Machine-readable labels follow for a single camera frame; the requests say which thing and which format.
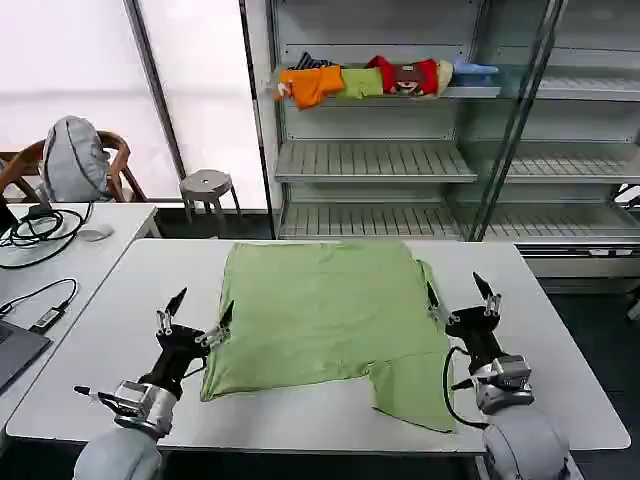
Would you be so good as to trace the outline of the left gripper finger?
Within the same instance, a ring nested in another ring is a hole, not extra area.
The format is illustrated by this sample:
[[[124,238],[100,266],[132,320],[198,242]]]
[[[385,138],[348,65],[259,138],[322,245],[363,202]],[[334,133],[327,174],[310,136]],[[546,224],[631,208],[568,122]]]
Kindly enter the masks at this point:
[[[230,324],[233,317],[234,301],[226,307],[219,322],[209,331],[198,335],[195,342],[202,346],[219,346],[230,337]]]
[[[167,336],[172,333],[173,319],[181,306],[182,301],[187,293],[187,288],[184,287],[177,295],[173,296],[166,307],[163,310],[156,311],[157,318],[157,334],[160,336]]]

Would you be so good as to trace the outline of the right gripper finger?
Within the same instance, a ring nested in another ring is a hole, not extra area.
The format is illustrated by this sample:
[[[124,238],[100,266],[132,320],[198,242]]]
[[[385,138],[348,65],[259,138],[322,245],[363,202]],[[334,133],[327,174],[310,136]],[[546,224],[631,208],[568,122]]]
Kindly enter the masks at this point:
[[[436,292],[436,289],[433,286],[431,281],[427,282],[426,288],[427,288],[429,311],[438,319],[440,323],[450,324],[452,321],[451,312],[445,306],[445,304],[440,300]]]
[[[494,293],[489,283],[477,272],[473,273],[473,278],[485,302],[485,315],[498,317],[500,315],[502,295],[500,293]]]

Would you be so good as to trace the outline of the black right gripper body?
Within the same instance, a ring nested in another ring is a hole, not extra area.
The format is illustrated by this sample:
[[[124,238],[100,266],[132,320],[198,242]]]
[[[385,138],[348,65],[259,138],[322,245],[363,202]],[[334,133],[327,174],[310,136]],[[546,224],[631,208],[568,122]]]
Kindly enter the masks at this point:
[[[447,319],[446,333],[459,338],[466,346],[471,358],[469,371],[478,371],[503,356],[493,331],[500,320],[484,306],[475,306],[454,311]]]

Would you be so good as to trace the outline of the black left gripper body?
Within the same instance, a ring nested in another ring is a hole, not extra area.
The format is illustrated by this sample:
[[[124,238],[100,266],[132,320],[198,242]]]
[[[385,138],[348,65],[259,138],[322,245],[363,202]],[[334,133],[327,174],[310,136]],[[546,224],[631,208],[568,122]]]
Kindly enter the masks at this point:
[[[181,398],[182,380],[187,376],[187,370],[193,360],[206,362],[211,351],[208,345],[197,341],[204,332],[183,325],[173,325],[169,335],[156,335],[162,349],[158,360],[149,373],[141,376],[139,382],[160,387]]]

